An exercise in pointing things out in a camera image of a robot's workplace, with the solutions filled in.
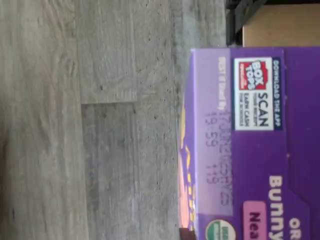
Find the cardboard box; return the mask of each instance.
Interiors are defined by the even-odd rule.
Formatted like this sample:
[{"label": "cardboard box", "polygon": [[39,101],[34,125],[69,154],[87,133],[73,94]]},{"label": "cardboard box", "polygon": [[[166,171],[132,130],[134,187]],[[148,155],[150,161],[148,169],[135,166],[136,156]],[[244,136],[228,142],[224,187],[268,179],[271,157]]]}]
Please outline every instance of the cardboard box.
[{"label": "cardboard box", "polygon": [[198,240],[320,236],[320,47],[194,49],[180,227]]},{"label": "cardboard box", "polygon": [[265,5],[242,33],[244,47],[319,46],[320,4]]}]

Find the red logo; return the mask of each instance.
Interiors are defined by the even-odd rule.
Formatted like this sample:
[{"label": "red logo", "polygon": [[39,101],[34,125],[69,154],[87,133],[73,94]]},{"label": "red logo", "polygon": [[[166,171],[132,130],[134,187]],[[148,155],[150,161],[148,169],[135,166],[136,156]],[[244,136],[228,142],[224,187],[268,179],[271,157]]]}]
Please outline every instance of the red logo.
[{"label": "red logo", "polygon": [[268,83],[268,70],[265,61],[252,61],[239,63],[240,90],[266,90]]}]

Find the pink label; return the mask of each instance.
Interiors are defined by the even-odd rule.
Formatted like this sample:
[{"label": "pink label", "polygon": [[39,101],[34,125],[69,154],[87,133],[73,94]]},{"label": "pink label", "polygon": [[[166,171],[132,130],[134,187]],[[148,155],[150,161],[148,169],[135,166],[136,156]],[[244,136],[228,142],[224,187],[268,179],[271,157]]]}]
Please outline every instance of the pink label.
[{"label": "pink label", "polygon": [[263,201],[243,204],[244,240],[267,240],[267,206]]}]

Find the cereal box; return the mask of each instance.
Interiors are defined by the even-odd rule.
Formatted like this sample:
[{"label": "cereal box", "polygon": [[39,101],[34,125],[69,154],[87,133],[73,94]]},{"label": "cereal box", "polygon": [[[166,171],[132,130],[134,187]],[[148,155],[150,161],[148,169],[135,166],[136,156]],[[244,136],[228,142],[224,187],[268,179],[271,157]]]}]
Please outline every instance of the cereal box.
[{"label": "cereal box", "polygon": [[320,239],[320,47],[193,49],[180,227],[198,240]]}]

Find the gray wood plank floor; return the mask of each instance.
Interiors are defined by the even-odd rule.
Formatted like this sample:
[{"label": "gray wood plank floor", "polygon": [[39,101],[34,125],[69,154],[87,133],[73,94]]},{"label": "gray wood plank floor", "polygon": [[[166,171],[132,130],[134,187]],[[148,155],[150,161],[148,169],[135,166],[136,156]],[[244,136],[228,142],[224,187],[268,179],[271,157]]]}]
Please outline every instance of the gray wood plank floor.
[{"label": "gray wood plank floor", "polygon": [[220,0],[0,1],[0,240],[177,240],[190,48]]}]

